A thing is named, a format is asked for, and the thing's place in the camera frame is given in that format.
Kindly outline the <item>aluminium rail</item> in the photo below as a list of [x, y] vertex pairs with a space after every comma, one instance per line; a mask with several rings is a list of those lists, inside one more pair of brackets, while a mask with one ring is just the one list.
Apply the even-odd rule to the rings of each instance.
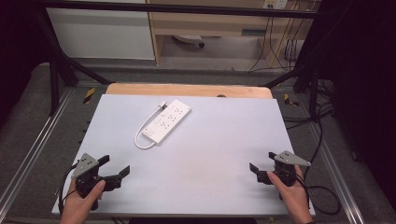
[[67, 88], [63, 93], [60, 105], [55, 110], [54, 114], [49, 116], [44, 127], [41, 129], [38, 137], [35, 139], [34, 143], [30, 147], [27, 155], [22, 161], [17, 173], [13, 176], [12, 180], [8, 184], [5, 193], [0, 198], [0, 220], [4, 219], [7, 215], [8, 210], [15, 201], [21, 187], [26, 180], [27, 176], [30, 174], [35, 161], [37, 160], [42, 149], [46, 145], [53, 129], [58, 123], [61, 115], [63, 114], [71, 95], [74, 93], [73, 88]]
[[322, 130], [318, 123], [311, 123], [310, 128], [318, 142], [318, 152], [321, 154], [321, 158], [328, 170], [330, 179], [334, 185], [337, 196], [340, 200], [341, 205], [346, 213], [346, 216], [350, 224], [364, 224], [364, 218], [361, 214], [361, 210], [357, 206], [352, 193], [344, 179], [341, 169], [335, 162], [335, 159], [330, 152], [330, 149], [324, 139], [320, 136]]

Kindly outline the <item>white wall socket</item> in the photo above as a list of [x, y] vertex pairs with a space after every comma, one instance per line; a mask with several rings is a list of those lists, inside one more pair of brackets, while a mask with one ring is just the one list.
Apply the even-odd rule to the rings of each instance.
[[288, 0], [264, 0], [263, 8], [267, 9], [285, 9]]

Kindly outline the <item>white cabinet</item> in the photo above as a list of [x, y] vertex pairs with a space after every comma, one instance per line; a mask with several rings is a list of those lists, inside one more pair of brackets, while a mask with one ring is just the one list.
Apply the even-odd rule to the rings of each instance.
[[48, 8], [63, 51], [73, 58], [155, 58], [144, 12]]

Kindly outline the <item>person's left hand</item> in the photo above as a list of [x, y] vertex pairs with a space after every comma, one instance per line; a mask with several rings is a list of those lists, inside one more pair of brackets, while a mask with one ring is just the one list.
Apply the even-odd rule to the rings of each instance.
[[105, 185], [106, 181], [101, 180], [85, 198], [82, 198], [76, 192], [76, 181], [72, 180], [69, 191], [67, 192], [68, 196], [64, 203], [60, 224], [84, 224], [89, 216], [92, 205], [102, 198]]

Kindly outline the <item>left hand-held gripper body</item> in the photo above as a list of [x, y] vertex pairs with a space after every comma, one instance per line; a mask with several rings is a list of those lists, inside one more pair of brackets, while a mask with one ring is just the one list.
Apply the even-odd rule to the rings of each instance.
[[99, 168], [101, 166], [98, 165], [98, 160], [84, 153], [72, 174], [72, 178], [76, 180], [77, 192], [82, 198], [85, 198], [101, 180], [106, 181], [104, 191], [118, 189], [121, 185], [121, 181], [110, 180], [108, 176], [99, 175]]

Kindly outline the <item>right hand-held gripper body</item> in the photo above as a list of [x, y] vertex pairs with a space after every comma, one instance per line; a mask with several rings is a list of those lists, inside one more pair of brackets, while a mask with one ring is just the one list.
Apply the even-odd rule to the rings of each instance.
[[275, 170], [273, 173], [283, 182], [287, 187], [294, 185], [297, 180], [297, 174], [295, 166], [306, 166], [311, 165], [310, 161], [306, 161], [289, 151], [283, 151], [272, 159], [275, 161]]

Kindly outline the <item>yellow black tape strip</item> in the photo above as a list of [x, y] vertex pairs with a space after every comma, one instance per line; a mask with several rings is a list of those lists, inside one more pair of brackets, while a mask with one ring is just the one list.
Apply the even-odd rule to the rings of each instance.
[[286, 105], [300, 106], [298, 102], [293, 102], [287, 93], [284, 93], [284, 103]]
[[83, 104], [88, 104], [88, 103], [90, 102], [90, 100], [91, 100], [91, 98], [92, 98], [94, 92], [95, 92], [95, 88], [90, 88], [90, 89], [87, 91], [87, 93], [86, 93], [86, 95], [85, 95], [85, 97], [84, 97], [84, 100], [83, 100]]

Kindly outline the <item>white power strip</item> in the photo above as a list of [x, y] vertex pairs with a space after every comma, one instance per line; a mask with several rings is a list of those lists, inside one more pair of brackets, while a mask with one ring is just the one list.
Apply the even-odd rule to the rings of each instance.
[[174, 100], [150, 124], [142, 134], [155, 144], [160, 144], [191, 112], [191, 107]]

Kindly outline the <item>dark curtain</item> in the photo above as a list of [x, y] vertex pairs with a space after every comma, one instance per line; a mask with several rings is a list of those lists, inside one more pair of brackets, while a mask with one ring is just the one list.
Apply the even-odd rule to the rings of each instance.
[[20, 100], [31, 72], [48, 60], [30, 0], [0, 0], [0, 126]]
[[396, 0], [322, 0], [330, 16], [312, 24], [305, 44], [324, 37], [319, 73], [352, 148], [396, 210]]

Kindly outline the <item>person's right hand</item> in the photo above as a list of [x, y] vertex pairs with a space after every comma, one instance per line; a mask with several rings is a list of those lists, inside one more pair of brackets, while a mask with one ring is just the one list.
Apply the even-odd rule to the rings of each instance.
[[289, 213], [290, 221], [293, 224], [312, 224], [314, 219], [309, 212], [308, 200], [304, 187], [298, 182], [288, 187], [273, 172], [268, 171], [267, 174], [283, 199]]

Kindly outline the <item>black metal stand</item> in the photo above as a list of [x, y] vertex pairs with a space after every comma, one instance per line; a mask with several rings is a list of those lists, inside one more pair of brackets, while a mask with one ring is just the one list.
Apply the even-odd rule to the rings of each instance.
[[67, 87], [76, 87], [79, 83], [75, 71], [98, 81], [101, 84], [112, 84], [111, 80], [101, 77], [89, 70], [87, 67], [70, 58], [62, 49], [56, 33], [50, 22], [47, 10], [43, 7], [33, 7], [31, 9], [33, 20], [36, 23], [37, 30], [44, 36], [44, 46], [49, 53], [49, 77], [51, 93], [50, 115], [54, 115], [60, 106], [60, 88], [59, 78], [61, 78]]
[[314, 121], [318, 121], [317, 99], [318, 99], [318, 48], [312, 49], [304, 59], [290, 72], [278, 77], [263, 86], [272, 89], [276, 85], [288, 80], [291, 77], [297, 77], [294, 84], [295, 92], [302, 92], [310, 87], [308, 115]]

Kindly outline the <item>wooden desk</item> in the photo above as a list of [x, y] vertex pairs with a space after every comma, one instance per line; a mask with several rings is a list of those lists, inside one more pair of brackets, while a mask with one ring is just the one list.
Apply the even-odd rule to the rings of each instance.
[[[149, 4], [263, 8], [264, 0], [147, 0]], [[288, 0], [286, 10], [315, 11], [317, 0]], [[248, 36], [257, 37], [270, 67], [280, 65], [281, 50], [292, 42], [304, 40], [311, 19], [260, 18], [184, 13], [150, 12], [151, 31], [156, 35]]]

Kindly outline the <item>wooden table board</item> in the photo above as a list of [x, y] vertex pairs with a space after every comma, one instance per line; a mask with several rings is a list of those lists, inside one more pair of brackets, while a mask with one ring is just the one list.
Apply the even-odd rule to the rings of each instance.
[[106, 94], [202, 97], [218, 97], [221, 95], [228, 98], [273, 98], [273, 94], [268, 88], [236, 85], [113, 83], [108, 86]]

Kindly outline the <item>white chair base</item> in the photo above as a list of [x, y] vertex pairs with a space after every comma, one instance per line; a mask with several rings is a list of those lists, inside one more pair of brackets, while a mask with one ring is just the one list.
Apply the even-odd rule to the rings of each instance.
[[199, 35], [174, 35], [174, 39], [187, 44], [193, 44], [199, 48], [203, 48], [205, 43]]

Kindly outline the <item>black metal crossbar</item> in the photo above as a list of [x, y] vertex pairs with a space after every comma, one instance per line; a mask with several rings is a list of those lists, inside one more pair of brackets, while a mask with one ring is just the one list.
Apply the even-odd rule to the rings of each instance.
[[113, 3], [113, 2], [92, 2], [92, 1], [71, 1], [71, 0], [35, 0], [35, 2], [42, 7], [67, 8], [67, 9], [184, 13], [184, 14], [207, 14], [207, 15], [228, 15], [228, 16], [297, 18], [297, 19], [316, 19], [326, 16], [326, 13], [320, 13], [315, 11], [296, 11], [296, 10], [285, 10], [285, 9], [256, 9], [256, 8], [247, 8], [247, 7], [209, 7], [209, 6]]

